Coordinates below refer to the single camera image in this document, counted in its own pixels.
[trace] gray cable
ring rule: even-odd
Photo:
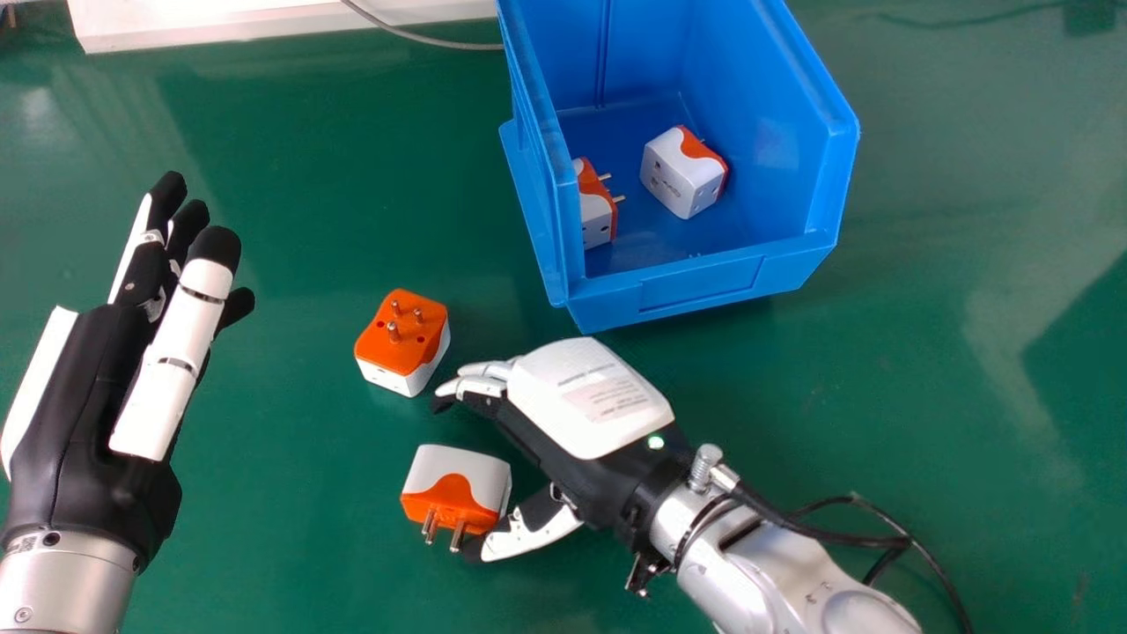
[[[361,16],[365,20],[374,24],[375,26],[387,30],[392,35],[398,35],[414,42],[419,42],[421,44],[429,44],[432,46],[441,46],[443,48],[454,48],[456,51],[504,51],[504,44],[471,44],[469,42],[451,42],[450,39],[438,39],[437,37],[427,37],[426,35],[419,35],[417,33],[411,33],[409,30],[403,30],[391,26],[390,24],[381,20],[380,18],[373,16],[367,9],[361,7],[353,0],[340,0],[340,3],[348,7],[356,15]]]

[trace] robotic hand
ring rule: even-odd
[[[464,543],[464,556],[512,557],[588,525],[612,529],[635,554],[627,590],[646,597],[651,579],[674,573],[721,633],[921,632],[819,544],[898,554],[916,545],[906,532],[893,525],[899,536],[863,538],[774,511],[721,463],[718,447],[694,456],[665,398],[597,341],[560,341],[458,374],[438,387],[435,412],[461,402],[496,421],[551,481]]]
[[[239,238],[184,178],[145,194],[107,303],[55,307],[0,438],[0,633],[113,634],[172,532],[170,459],[215,334],[247,315]]]

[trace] power plug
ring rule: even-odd
[[[619,234],[619,203],[625,196],[612,196],[603,184],[610,173],[600,175],[587,157],[571,161],[579,181],[579,215],[583,222],[583,248],[610,242]]]
[[[440,528],[454,532],[450,552],[464,535],[489,533],[505,515],[513,490],[508,463],[485,454],[423,445],[415,453],[399,501],[407,519],[423,525],[427,546]]]
[[[356,340],[353,354],[366,381],[414,399],[426,387],[449,348],[446,306],[396,288]]]
[[[646,143],[642,185],[669,211],[689,220],[724,195],[728,163],[684,125]]]

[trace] blue plastic bin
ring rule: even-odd
[[[513,82],[500,127],[553,305],[585,333],[795,289],[837,242],[860,126],[781,0],[498,0]],[[684,124],[731,171],[681,220],[638,178]],[[571,158],[615,195],[583,249]]]

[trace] metal forearm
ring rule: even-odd
[[[103,537],[18,536],[0,562],[0,633],[115,634],[136,568],[133,551]]]

